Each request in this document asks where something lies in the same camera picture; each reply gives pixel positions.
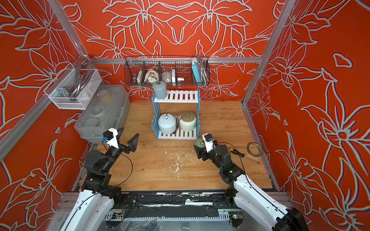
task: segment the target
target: plastic bag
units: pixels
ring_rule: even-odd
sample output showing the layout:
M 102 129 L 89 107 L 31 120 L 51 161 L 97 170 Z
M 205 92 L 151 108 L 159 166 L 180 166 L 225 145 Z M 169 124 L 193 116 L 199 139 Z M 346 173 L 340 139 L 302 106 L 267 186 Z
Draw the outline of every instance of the plastic bag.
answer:
M 166 71 L 162 75 L 162 81 L 165 83 L 170 83 L 172 78 L 172 72 L 171 71 Z
M 121 231 L 162 231 L 163 221 L 147 219 L 145 221 L 123 221 Z

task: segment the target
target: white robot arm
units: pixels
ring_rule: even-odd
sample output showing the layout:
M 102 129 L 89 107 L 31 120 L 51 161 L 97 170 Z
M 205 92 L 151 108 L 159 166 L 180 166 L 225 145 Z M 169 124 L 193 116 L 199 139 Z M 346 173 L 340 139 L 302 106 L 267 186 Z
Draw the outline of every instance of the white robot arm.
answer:
M 220 170 L 223 181 L 230 184 L 225 191 L 225 199 L 229 205 L 236 205 L 253 217 L 267 231 L 308 231 L 302 213 L 298 209 L 288 209 L 280 204 L 261 188 L 231 160 L 226 145 L 218 145 L 211 134 L 202 135 L 203 143 L 194 145 L 198 159 L 210 159 Z
M 122 152 L 135 152 L 139 134 L 128 142 L 128 146 L 119 143 L 123 128 L 110 128 L 103 133 L 103 141 L 107 141 L 109 149 L 105 154 L 99 150 L 90 151 L 85 159 L 84 167 L 87 176 L 81 187 L 76 204 L 68 216 L 61 231 L 96 231 L 104 217 L 114 204 L 122 204 L 121 188 L 109 186 L 110 168 Z

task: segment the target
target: white wire basket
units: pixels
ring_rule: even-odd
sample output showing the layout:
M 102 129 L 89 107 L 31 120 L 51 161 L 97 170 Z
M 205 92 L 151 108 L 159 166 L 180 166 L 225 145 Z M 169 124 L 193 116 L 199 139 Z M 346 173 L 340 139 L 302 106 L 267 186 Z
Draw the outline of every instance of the white wire basket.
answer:
M 101 83 L 101 77 L 97 69 L 80 69 L 78 71 L 82 74 L 87 75 L 90 72 L 89 76 L 91 77 L 80 85 L 79 91 L 69 96 L 69 93 L 66 94 L 65 92 L 73 91 L 78 86 L 76 71 L 72 65 L 68 65 L 59 74 L 60 78 L 56 77 L 44 89 L 44 93 L 59 109 L 85 110 Z

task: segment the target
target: white slatted shelf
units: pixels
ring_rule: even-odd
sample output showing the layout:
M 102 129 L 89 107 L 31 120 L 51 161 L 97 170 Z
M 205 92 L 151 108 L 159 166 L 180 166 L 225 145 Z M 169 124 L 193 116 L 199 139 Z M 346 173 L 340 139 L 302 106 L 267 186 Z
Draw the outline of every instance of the white slatted shelf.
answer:
M 198 103 L 198 90 L 195 91 L 167 91 L 165 99 L 154 98 L 156 103 Z
M 174 116 L 176 119 L 176 124 L 179 121 L 180 116 Z M 196 133 L 196 128 L 191 132 L 184 132 L 180 126 L 178 129 L 175 131 L 174 134 L 163 134 L 161 130 L 159 131 L 158 134 L 158 139 L 171 139 L 171 140 L 196 140 L 198 139 L 197 133 Z

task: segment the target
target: wire basket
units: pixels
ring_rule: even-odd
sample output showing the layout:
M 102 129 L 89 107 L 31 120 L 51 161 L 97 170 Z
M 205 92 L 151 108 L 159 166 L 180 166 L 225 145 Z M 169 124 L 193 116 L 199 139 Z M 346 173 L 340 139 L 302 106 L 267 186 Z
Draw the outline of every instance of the wire basket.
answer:
M 152 85 L 152 83 L 149 83 L 148 81 L 143 82 L 149 69 L 153 69 L 158 72 L 160 81 L 162 80 L 162 75 L 165 72 L 172 72 L 172 70 L 175 70 L 175 82 L 173 82 L 173 78 L 171 78 L 171 82 L 167 83 L 168 86 L 207 86 L 209 85 L 211 74 L 209 70 L 208 58 L 201 58 L 201 62 L 199 63 L 199 75 L 201 82 L 196 81 L 190 58 L 185 60 L 177 58 L 177 60 L 170 61 L 133 61 L 126 59 L 124 65 L 125 83 L 129 86 Z M 137 83 L 137 80 L 133 78 L 133 75 L 138 75 L 140 71 L 142 71 L 142 83 Z
M 85 82 L 81 79 L 78 88 L 76 83 L 76 72 L 81 76 L 87 76 Z M 85 110 L 89 105 L 95 91 L 101 83 L 101 77 L 97 69 L 75 69 L 72 65 L 67 66 L 60 74 L 60 78 L 55 78 L 45 88 L 44 93 L 59 109 L 82 109 Z

